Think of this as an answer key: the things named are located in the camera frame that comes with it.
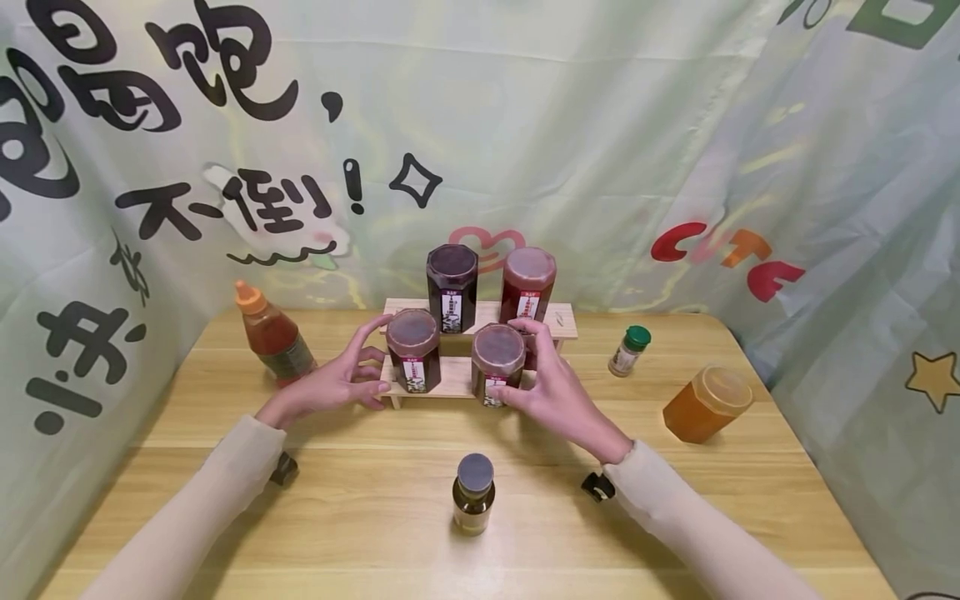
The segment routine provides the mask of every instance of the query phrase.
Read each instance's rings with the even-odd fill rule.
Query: wooden table
[[[374,315],[291,314],[319,361]],[[577,317],[580,339],[564,356],[628,434],[825,598],[894,597],[724,326],[705,315]],[[618,379],[607,361],[633,323],[653,344]],[[683,444],[660,410],[707,363],[748,376],[757,402],[710,444]],[[211,322],[40,597],[75,598],[270,390],[239,317]],[[509,409],[431,398],[383,413],[355,407],[299,423],[287,447],[300,476],[288,490],[269,484],[233,523],[188,598],[706,598],[615,503],[579,490],[596,468],[586,453]],[[476,451],[493,461],[497,496],[488,531],[467,539],[450,524],[450,486]]]

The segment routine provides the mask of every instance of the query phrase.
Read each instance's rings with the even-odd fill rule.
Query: light green backdrop
[[[717,315],[897,592],[960,594],[960,0],[236,2],[259,17],[0,11],[0,595],[55,555],[235,278],[376,309],[422,295],[448,241],[481,253],[487,299],[536,245],[577,310]],[[199,46],[165,56],[179,24]],[[255,79],[228,77],[241,58]],[[292,82],[290,106],[251,104]],[[442,178],[428,198],[408,155]]]

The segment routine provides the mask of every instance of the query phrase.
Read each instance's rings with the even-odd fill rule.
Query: hand
[[[386,408],[376,399],[390,390],[389,383],[379,380],[386,355],[373,346],[364,348],[364,343],[393,317],[382,315],[360,325],[340,356],[274,394],[256,414],[257,420],[274,429],[286,429],[311,413],[339,408],[354,400],[371,410]],[[360,364],[368,360],[373,364]]]
[[[550,327],[531,319],[513,319],[510,325],[535,336],[537,383],[529,391],[497,386],[488,389],[488,394],[523,411],[605,465],[623,461],[634,447],[633,441],[600,412],[576,373],[557,354]]]

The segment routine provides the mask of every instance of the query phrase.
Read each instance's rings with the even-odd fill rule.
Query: beige sleeve
[[[286,433],[250,416],[223,438],[81,596],[173,600],[183,596],[213,542],[266,485]]]
[[[686,563],[716,600],[814,600],[820,596],[747,532],[713,508],[647,444],[604,465],[616,499]]]

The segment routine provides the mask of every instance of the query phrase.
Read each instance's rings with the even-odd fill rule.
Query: red letters
[[[777,279],[794,282],[804,276],[804,273],[806,273],[804,269],[788,265],[781,260],[764,262],[756,265],[747,274],[747,287],[757,300],[769,302],[783,287]]]
[[[677,248],[677,244],[683,242],[683,240],[701,235],[706,230],[707,224],[701,223],[700,221],[681,223],[668,229],[657,238],[653,247],[650,249],[650,255],[654,260],[659,262],[676,262],[681,260],[687,255],[687,251]],[[728,243],[733,244],[734,248],[720,263],[728,269],[733,269],[750,256],[756,256],[760,261],[764,261],[774,252],[774,249],[762,235],[749,229],[738,229]],[[694,262],[700,262],[700,260],[709,256],[709,253],[715,249],[713,244],[709,242],[709,239],[703,240],[697,248],[694,249],[694,255],[691,256],[691,258],[695,258]],[[796,282],[804,276],[804,273],[806,273],[806,270],[787,264],[782,260],[760,262],[760,264],[755,265],[747,272],[747,288],[757,300],[769,302],[777,292],[783,288],[780,280]]]
[[[700,235],[707,230],[706,223],[693,221],[690,223],[681,223],[672,229],[668,229],[657,238],[653,248],[650,249],[650,255],[654,260],[660,262],[675,262],[686,256],[686,250],[677,250],[677,244],[683,240]]]

